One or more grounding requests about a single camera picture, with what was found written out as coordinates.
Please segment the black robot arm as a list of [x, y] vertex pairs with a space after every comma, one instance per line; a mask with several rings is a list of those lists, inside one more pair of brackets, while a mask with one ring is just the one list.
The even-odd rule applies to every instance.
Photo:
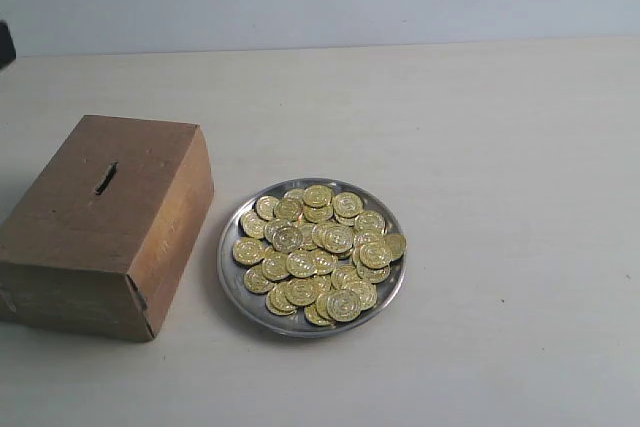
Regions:
[[6, 21], [0, 21], [0, 69], [11, 65], [17, 58], [11, 31]]

